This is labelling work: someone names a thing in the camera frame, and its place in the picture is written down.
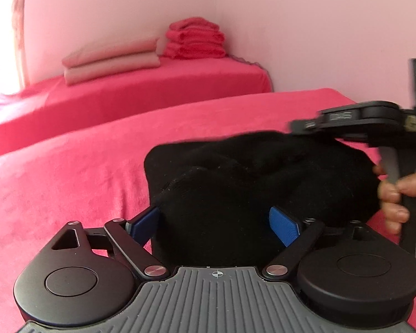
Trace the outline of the person's right hand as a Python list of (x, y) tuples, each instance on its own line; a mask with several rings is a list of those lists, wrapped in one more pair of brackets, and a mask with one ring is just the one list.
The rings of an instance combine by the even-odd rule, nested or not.
[(382, 181), (378, 187), (380, 207), (387, 231), (399, 235), (402, 225), (410, 218), (410, 211), (401, 204), (402, 196), (416, 198), (416, 173), (403, 177), (397, 183)]

